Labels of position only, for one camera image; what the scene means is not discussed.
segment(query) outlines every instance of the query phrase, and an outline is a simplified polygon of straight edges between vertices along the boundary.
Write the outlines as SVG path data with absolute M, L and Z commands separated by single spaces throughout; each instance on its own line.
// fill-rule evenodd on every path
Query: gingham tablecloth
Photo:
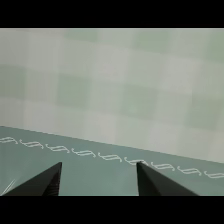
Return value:
M 223 29 L 0 29 L 0 125 L 224 161 Z

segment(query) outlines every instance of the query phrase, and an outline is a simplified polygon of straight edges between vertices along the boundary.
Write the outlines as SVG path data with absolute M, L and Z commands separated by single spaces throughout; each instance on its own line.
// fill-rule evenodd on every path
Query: white decorative pattern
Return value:
M 214 173 L 214 174 L 208 174 L 207 171 L 204 172 L 204 174 L 212 179 L 218 179 L 218 178 L 223 178 L 224 173 Z
M 196 168 L 190 168 L 190 169 L 184 169 L 184 170 L 181 170 L 181 169 L 180 169 L 180 166 L 178 166 L 177 169 L 180 170 L 180 171 L 181 171 L 182 173 L 184 173 L 184 174 L 198 173 L 199 176 L 202 175 L 202 173 L 201 173 L 198 169 L 196 169 Z
M 48 146 L 48 144 L 46 144 L 46 147 L 53 152 L 67 151 L 67 153 L 70 153 L 70 151 L 65 146 L 50 147 L 50 146 Z
M 124 160 L 127 162 L 127 163 L 129 163 L 129 164 L 131 164 L 132 166 L 135 166 L 136 165 L 136 163 L 138 163 L 138 162 L 142 162 L 142 163 L 144 163 L 145 165 L 149 165 L 145 160 L 142 160 L 142 159 L 135 159 L 135 160 L 130 160 L 130 161 L 128 161 L 127 160 L 127 157 L 124 157 Z
M 120 160 L 120 163 L 122 162 L 122 159 L 119 156 L 117 156 L 117 155 L 101 156 L 100 153 L 98 153 L 98 156 L 101 157 L 102 159 L 105 159 L 105 160 L 115 160 L 115 159 L 118 159 L 118 160 Z
M 36 146 L 40 146 L 42 149 L 44 148 L 43 145 L 40 144 L 40 142 L 22 142 L 22 140 L 20 139 L 19 142 L 27 147 L 36 147 Z
M 5 138 L 1 138 L 0 139 L 0 143 L 9 143 L 9 142 L 15 142 L 15 144 L 18 144 L 18 142 L 12 138 L 12 137 L 5 137 Z M 22 140 L 20 139 L 19 142 L 23 145 L 25 145 L 26 147 L 37 147 L 40 146 L 42 149 L 44 148 L 44 146 L 39 143 L 39 142 L 22 142 Z M 70 153 L 70 150 L 67 149 L 65 146 L 55 146 L 55 147 L 50 147 L 48 146 L 48 144 L 46 144 L 46 147 L 49 148 L 51 151 L 56 152 L 56 151 L 67 151 L 67 153 Z M 79 151 L 76 152 L 73 148 L 71 149 L 73 153 L 75 153 L 78 156 L 89 156 L 92 155 L 93 158 L 96 158 L 96 155 L 89 150 L 86 151 Z M 118 155 L 106 155 L 106 156 L 101 156 L 100 153 L 98 153 L 98 156 L 104 160 L 119 160 L 120 162 L 122 162 L 122 159 L 118 156 Z M 146 161 L 141 160 L 141 159 L 136 159 L 136 160 L 127 160 L 127 157 L 124 157 L 124 161 L 129 163 L 130 165 L 136 165 L 137 162 L 142 162 L 144 164 L 146 164 L 147 166 L 149 165 Z M 151 166 L 155 167 L 156 169 L 159 170 L 163 170 L 163 169 L 171 169 L 172 171 L 175 171 L 175 168 L 171 165 L 171 164 L 158 164 L 158 165 L 154 165 L 153 162 L 151 162 Z M 182 172 L 183 174 L 195 174 L 198 173 L 199 176 L 202 176 L 202 173 L 196 169 L 196 168 L 190 168 L 190 169 L 180 169 L 180 166 L 177 166 L 177 170 L 179 170 L 180 172 Z M 211 179 L 219 179 L 219 178 L 224 178 L 224 173 L 213 173 L 213 174 L 208 174 L 207 171 L 204 171 L 204 174 L 211 178 Z
M 175 168 L 171 164 L 159 164 L 154 165 L 153 162 L 151 162 L 151 165 L 155 167 L 158 170 L 164 170 L 164 169 L 172 169 L 172 171 L 175 171 Z
M 1 138 L 0 142 L 1 143 L 15 142 L 16 144 L 18 144 L 18 142 L 14 138 L 11 138 L 11 137 Z
M 75 150 L 72 148 L 72 152 L 75 153 L 78 156 L 89 156 L 89 155 L 93 155 L 93 157 L 95 158 L 96 155 L 92 152 L 92 151 L 80 151 L 80 152 L 75 152 Z

